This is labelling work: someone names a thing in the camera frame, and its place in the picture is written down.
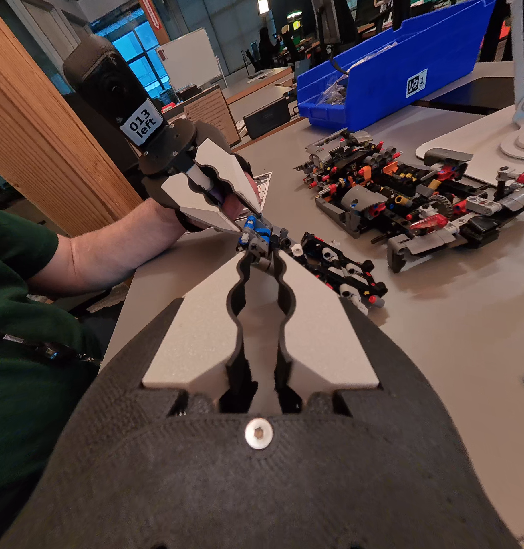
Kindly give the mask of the blue plastic storage bin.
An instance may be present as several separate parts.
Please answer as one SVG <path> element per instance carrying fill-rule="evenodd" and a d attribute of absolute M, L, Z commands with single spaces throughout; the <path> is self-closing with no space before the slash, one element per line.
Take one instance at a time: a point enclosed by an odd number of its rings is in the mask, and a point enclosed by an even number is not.
<path fill-rule="evenodd" d="M 468 75 L 494 8 L 494 1 L 465 1 L 405 20 L 339 54 L 350 69 L 342 104 L 320 103 L 343 74 L 328 62 L 297 81 L 300 116 L 330 130 L 361 130 L 413 101 Z"/>

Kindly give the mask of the person's left forearm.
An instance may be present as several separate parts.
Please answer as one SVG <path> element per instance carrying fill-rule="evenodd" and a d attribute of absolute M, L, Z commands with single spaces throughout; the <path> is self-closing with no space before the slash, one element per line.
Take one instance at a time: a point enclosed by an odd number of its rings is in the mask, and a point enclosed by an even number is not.
<path fill-rule="evenodd" d="M 100 292 L 131 277 L 186 232 L 175 210 L 148 199 L 121 220 L 77 237 L 58 236 L 49 263 L 28 281 L 31 293 L 50 298 Z"/>

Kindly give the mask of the person's green shirt torso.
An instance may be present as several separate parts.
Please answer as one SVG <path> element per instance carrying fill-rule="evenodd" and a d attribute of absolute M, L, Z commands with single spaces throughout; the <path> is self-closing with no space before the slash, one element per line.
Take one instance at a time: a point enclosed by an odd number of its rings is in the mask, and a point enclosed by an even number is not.
<path fill-rule="evenodd" d="M 27 281 L 58 247 L 58 235 L 0 211 L 0 332 L 67 345 L 101 359 L 97 338 L 71 314 L 29 298 Z M 39 482 L 74 408 L 99 368 L 52 363 L 0 341 L 0 538 Z"/>

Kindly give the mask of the white monitor stand post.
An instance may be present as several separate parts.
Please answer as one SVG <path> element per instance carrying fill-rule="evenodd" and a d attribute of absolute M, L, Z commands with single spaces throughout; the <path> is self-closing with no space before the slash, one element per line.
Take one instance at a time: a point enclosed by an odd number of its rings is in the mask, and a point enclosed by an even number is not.
<path fill-rule="evenodd" d="M 500 143 L 507 156 L 524 160 L 524 1 L 507 1 L 510 6 L 512 52 L 514 62 L 515 112 L 512 122 L 516 129 Z"/>

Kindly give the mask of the clear plastic bags of parts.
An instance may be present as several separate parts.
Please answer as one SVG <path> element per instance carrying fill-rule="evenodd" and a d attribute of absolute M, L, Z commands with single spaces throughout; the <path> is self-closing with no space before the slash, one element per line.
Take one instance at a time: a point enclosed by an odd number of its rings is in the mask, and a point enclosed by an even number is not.
<path fill-rule="evenodd" d="M 317 104 L 330 104 L 330 105 L 343 105 L 346 101 L 347 87 L 349 81 L 349 74 L 353 69 L 359 65 L 362 65 L 382 53 L 391 50 L 392 48 L 398 45 L 397 41 L 389 43 L 379 50 L 373 51 L 368 55 L 358 59 L 353 64 L 351 64 L 347 69 L 341 68 L 333 57 L 329 59 L 331 66 L 338 73 L 338 76 L 331 76 L 328 79 L 326 89 L 320 94 Z"/>

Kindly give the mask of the white monitor stand base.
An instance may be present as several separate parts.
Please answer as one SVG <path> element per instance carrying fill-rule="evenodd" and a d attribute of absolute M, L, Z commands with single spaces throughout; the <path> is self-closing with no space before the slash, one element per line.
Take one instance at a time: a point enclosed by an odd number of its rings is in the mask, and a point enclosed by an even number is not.
<path fill-rule="evenodd" d="M 472 155 L 465 176 L 495 184 L 501 167 L 524 172 L 524 149 L 515 145 L 520 127 L 513 121 L 515 106 L 508 106 L 470 124 L 420 145 L 415 155 L 423 160 L 433 148 L 450 149 Z"/>

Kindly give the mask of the black monitor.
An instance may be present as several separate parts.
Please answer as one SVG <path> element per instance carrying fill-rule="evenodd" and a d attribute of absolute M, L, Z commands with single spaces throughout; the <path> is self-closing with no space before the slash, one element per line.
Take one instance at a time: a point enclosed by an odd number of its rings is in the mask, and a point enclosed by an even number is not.
<path fill-rule="evenodd" d="M 312 1 L 320 46 L 359 43 L 359 33 L 347 1 Z"/>

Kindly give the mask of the small black blue lego assembly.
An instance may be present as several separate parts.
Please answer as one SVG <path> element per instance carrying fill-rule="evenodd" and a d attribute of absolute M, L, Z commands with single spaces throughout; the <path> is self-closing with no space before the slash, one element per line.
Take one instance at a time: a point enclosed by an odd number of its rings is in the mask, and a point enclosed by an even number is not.
<path fill-rule="evenodd" d="M 264 217 L 244 215 L 238 223 L 242 231 L 236 250 L 249 252 L 253 266 L 259 270 L 273 274 L 274 256 L 280 251 L 351 301 L 363 314 L 384 306 L 388 289 L 373 277 L 372 261 L 356 262 L 342 253 L 339 243 L 326 243 L 309 232 L 297 242 L 290 238 L 287 229 L 272 225 Z"/>

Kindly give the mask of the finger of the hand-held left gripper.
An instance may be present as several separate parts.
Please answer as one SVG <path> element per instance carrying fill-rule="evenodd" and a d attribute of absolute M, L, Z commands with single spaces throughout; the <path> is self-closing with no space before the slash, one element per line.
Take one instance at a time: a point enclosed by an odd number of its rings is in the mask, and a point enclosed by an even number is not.
<path fill-rule="evenodd" d="M 212 169 L 220 181 L 229 184 L 233 194 L 245 207 L 256 216 L 261 215 L 258 194 L 233 154 L 225 152 L 212 140 L 207 139 L 197 147 L 195 163 L 200 168 Z"/>
<path fill-rule="evenodd" d="M 239 234 L 242 231 L 237 223 L 207 201 L 203 192 L 190 188 L 190 180 L 185 173 L 168 177 L 162 183 L 161 189 L 171 203 L 191 220 L 223 232 Z"/>

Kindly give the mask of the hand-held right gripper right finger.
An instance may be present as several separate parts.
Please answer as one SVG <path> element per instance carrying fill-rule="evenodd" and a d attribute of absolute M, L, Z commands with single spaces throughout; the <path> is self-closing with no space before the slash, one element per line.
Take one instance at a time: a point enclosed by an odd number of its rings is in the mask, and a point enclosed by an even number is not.
<path fill-rule="evenodd" d="M 380 381 L 352 320 L 365 316 L 347 298 L 283 251 L 274 253 L 279 327 L 275 391 L 282 413 L 300 413 L 316 393 L 373 390 Z"/>

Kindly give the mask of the orange hanging sign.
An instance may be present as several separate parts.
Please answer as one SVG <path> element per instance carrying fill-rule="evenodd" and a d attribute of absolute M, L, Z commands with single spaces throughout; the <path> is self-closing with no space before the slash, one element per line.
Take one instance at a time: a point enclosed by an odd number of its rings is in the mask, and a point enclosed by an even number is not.
<path fill-rule="evenodd" d="M 152 30 L 157 33 L 163 30 L 162 22 L 153 1 L 138 1 L 147 17 Z"/>

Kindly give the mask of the person's left hand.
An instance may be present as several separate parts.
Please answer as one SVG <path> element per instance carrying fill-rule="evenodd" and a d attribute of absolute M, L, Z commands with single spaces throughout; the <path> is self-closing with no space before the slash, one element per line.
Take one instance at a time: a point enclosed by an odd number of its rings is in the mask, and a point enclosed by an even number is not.
<path fill-rule="evenodd" d="M 259 196 L 259 190 L 258 190 L 257 183 L 254 181 L 254 179 L 252 178 L 252 176 L 249 173 L 247 173 L 247 172 L 244 172 L 244 173 L 245 173 L 245 176 L 246 176 L 247 180 L 249 181 L 253 191 L 255 192 L 255 195 L 258 199 L 259 204 L 261 204 L 261 199 L 260 199 L 260 196 Z M 243 210 L 244 210 L 244 206 L 239 201 L 239 199 L 236 195 L 228 194 L 225 197 L 224 202 L 223 202 L 223 212 L 228 217 L 230 217 L 232 220 L 236 220 L 240 216 L 240 214 Z"/>

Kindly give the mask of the framed printed notice board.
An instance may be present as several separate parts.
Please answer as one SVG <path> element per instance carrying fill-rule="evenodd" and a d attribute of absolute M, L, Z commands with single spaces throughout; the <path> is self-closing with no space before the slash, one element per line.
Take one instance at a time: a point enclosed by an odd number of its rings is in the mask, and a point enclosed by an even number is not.
<path fill-rule="evenodd" d="M 230 146 L 241 142 L 236 122 L 218 85 L 202 91 L 184 101 L 182 105 L 186 118 L 192 122 L 202 121 L 218 128 Z"/>

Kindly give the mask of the black power adapter box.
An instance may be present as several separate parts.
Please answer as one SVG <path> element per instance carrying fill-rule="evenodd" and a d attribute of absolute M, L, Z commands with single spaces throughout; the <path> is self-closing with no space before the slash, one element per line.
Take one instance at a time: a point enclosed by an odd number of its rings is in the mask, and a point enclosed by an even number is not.
<path fill-rule="evenodd" d="M 256 140 L 257 138 L 268 134 L 290 120 L 291 114 L 285 97 L 275 100 L 243 117 L 247 134 L 251 140 Z"/>

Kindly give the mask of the lego instruction booklet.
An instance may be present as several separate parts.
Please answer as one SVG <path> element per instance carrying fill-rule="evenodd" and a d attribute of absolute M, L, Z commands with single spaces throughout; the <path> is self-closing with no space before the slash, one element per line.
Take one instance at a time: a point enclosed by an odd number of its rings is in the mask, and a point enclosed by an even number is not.
<path fill-rule="evenodd" d="M 273 175 L 273 171 L 270 171 L 254 177 L 254 181 L 257 183 L 261 210 L 264 209 L 266 196 L 268 193 L 268 189 L 270 187 L 270 181 L 271 181 L 272 175 Z"/>

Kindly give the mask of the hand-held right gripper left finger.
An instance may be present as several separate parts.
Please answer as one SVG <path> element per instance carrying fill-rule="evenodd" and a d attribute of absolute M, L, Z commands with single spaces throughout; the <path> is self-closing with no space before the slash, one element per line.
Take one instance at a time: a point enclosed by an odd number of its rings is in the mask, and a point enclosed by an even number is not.
<path fill-rule="evenodd" d="M 236 254 L 172 305 L 177 311 L 142 379 L 149 389 L 204 394 L 224 413 L 248 412 L 258 383 L 245 358 L 238 314 L 252 255 Z"/>

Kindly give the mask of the wooden pillar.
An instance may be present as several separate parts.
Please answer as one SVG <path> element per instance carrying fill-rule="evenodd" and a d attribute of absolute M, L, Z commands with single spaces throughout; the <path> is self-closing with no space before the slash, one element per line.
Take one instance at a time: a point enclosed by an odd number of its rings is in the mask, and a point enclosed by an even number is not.
<path fill-rule="evenodd" d="M 0 176 L 70 236 L 143 202 L 1 17 Z"/>

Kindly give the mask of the blue lit window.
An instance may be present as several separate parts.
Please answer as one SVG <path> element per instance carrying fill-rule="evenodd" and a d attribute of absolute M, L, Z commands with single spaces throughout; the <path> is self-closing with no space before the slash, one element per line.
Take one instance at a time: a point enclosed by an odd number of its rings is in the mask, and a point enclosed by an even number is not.
<path fill-rule="evenodd" d="M 111 24 L 97 20 L 90 26 L 96 35 L 107 38 L 115 46 L 153 99 L 164 104 L 176 101 L 169 76 L 156 53 L 159 45 L 156 35 L 140 9 Z"/>

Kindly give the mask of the white whiteboard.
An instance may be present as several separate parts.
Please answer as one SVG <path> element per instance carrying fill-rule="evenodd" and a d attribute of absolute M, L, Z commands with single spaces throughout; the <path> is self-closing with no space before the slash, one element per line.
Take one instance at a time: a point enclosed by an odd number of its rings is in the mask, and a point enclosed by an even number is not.
<path fill-rule="evenodd" d="M 156 53 L 174 91 L 191 85 L 201 87 L 223 76 L 204 28 L 156 47 Z"/>

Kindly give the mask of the large lego car chassis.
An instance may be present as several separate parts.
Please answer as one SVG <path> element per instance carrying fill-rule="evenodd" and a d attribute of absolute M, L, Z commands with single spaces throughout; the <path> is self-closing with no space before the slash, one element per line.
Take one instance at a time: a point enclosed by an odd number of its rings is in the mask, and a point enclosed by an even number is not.
<path fill-rule="evenodd" d="M 462 182 L 471 154 L 431 148 L 423 165 L 372 142 L 365 131 L 343 128 L 306 146 L 296 167 L 315 188 L 315 204 L 350 236 L 378 230 L 394 273 L 408 261 L 456 248 L 479 249 L 524 212 L 524 171 L 499 168 L 496 185 Z"/>

